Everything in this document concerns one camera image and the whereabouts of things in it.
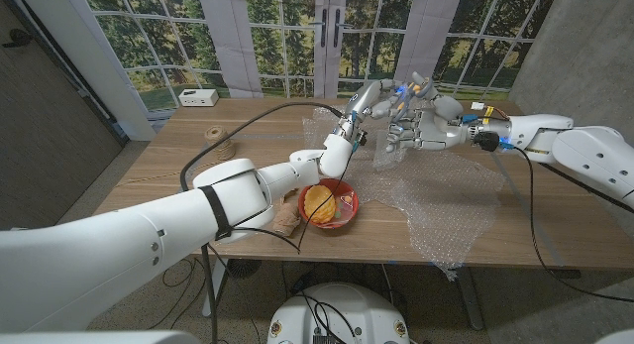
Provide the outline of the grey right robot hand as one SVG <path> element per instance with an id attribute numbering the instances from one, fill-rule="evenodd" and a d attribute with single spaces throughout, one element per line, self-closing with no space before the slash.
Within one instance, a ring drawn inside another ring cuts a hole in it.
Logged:
<path id="1" fill-rule="evenodd" d="M 388 153 L 402 149 L 441 151 L 467 138 L 467 127 L 461 119 L 464 106 L 441 94 L 430 77 L 416 71 L 412 81 L 402 87 L 394 111 L 388 116 Z"/>

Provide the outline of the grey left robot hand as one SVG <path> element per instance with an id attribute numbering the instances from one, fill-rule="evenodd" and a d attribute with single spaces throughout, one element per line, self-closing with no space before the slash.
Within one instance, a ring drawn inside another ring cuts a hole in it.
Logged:
<path id="1" fill-rule="evenodd" d="M 380 119 L 395 113 L 403 86 L 402 81 L 393 79 L 366 83 L 351 97 L 335 134 L 353 143 L 360 131 L 360 125 L 368 116 Z"/>

